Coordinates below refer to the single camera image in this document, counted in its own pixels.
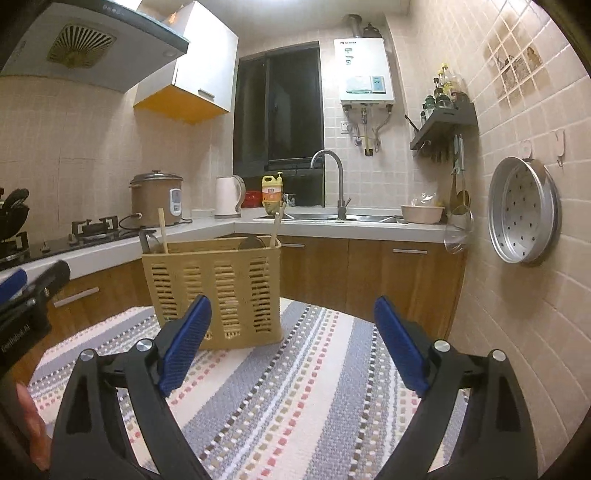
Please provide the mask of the person's hand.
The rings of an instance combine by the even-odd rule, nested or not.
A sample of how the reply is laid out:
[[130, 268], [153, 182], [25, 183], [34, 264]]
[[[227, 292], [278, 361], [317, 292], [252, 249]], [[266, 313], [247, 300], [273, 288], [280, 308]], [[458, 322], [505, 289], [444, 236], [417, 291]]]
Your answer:
[[51, 439], [47, 435], [46, 424], [39, 415], [26, 386], [17, 382], [16, 392], [29, 432], [30, 458], [41, 471], [47, 471], [50, 468]]

